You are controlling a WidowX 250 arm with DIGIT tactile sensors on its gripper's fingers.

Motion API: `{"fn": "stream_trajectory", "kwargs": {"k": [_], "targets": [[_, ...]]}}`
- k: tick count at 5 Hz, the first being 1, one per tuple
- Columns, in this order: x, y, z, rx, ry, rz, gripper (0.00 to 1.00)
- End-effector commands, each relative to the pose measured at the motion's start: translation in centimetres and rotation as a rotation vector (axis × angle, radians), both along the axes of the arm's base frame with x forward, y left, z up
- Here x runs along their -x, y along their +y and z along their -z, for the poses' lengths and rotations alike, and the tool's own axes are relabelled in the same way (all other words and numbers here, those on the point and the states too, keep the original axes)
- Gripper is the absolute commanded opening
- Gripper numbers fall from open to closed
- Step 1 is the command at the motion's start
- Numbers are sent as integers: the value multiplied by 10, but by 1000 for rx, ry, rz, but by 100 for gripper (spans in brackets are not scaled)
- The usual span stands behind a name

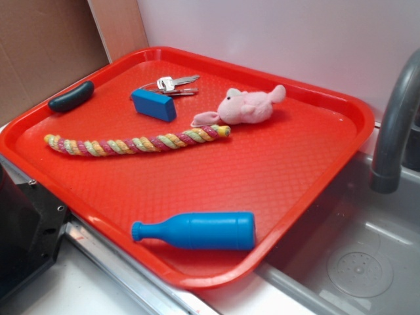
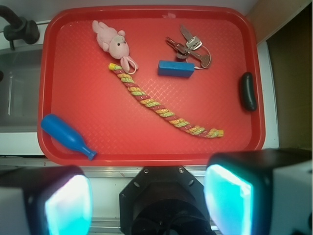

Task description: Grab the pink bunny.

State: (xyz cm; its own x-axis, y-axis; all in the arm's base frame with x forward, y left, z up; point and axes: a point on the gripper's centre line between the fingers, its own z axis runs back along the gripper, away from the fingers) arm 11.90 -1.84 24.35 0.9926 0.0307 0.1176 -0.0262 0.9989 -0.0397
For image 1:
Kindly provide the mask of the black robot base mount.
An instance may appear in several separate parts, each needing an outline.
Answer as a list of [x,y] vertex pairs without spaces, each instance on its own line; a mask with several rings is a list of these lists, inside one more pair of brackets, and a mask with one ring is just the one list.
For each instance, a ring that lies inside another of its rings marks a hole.
[[16,184],[1,168],[1,303],[55,262],[67,205],[41,184]]

